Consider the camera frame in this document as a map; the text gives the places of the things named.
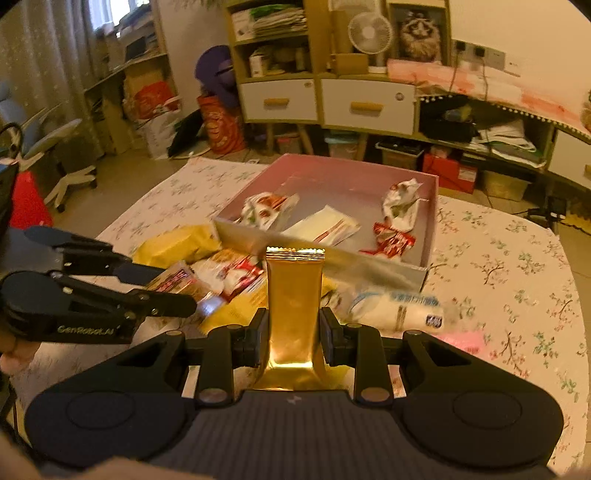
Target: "red candy wrapper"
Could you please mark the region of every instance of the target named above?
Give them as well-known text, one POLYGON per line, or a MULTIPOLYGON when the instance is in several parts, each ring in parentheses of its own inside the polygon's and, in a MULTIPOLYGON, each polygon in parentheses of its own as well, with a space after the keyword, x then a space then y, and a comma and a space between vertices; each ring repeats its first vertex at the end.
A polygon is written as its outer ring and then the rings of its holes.
POLYGON ((412 248, 417 241, 409 233, 399 232, 379 222, 374 223, 374 234, 378 248, 376 250, 359 250, 361 253, 399 258, 407 248, 412 248))

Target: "plastic container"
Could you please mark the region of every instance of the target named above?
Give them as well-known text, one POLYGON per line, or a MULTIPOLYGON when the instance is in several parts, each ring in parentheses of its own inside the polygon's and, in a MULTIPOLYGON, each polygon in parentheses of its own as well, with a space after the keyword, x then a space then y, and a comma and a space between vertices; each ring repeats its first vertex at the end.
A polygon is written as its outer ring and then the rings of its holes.
POLYGON ((523 199, 525 189, 530 184, 526 180, 516 179, 495 171, 485 170, 483 175, 484 187, 488 195, 516 202, 523 199))
POLYGON ((326 133, 324 141, 329 146, 330 156, 333 158, 345 158, 355 160, 357 156, 358 135, 353 132, 326 133))
POLYGON ((416 170, 418 158, 423 150, 420 147, 410 147, 403 144, 385 144, 378 142, 375 148, 382 151, 382 164, 390 167, 416 170))

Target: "human hand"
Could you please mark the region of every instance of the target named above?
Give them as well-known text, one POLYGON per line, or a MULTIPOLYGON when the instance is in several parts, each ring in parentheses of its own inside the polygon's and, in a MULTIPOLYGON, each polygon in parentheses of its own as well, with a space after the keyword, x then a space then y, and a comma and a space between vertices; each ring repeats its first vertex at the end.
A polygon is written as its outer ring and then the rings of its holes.
POLYGON ((14 375, 31 363, 41 344, 15 337, 5 328, 0 327, 0 370, 7 375, 14 375))

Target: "drawer handle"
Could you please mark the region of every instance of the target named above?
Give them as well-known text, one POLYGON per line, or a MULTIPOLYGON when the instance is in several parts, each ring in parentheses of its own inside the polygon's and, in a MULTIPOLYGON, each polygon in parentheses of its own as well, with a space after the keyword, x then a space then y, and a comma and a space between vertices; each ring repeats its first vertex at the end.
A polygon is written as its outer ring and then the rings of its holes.
POLYGON ((265 106, 287 106, 290 103, 289 98, 265 98, 263 104, 265 106))
POLYGON ((381 113, 383 108, 381 103, 351 102, 351 110, 359 113, 381 113))

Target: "white packet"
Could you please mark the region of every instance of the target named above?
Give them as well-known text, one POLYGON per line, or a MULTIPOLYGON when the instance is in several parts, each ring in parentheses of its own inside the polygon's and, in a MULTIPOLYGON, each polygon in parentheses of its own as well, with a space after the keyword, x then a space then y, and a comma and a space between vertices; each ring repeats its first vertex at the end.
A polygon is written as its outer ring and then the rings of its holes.
POLYGON ((283 233, 323 245, 336 245, 353 235, 359 228, 357 220, 326 205, 283 233))
POLYGON ((441 333, 444 329, 444 309, 439 301, 406 291, 365 291, 354 299, 350 317, 379 330, 441 333))
POLYGON ((239 223, 255 226, 261 230, 281 231, 293 207, 300 201, 298 194, 291 197, 262 192, 248 197, 244 202, 239 223))
POLYGON ((419 202, 417 190, 421 185, 417 179, 410 179, 390 187, 382 203, 388 226, 405 233, 414 228, 419 202))

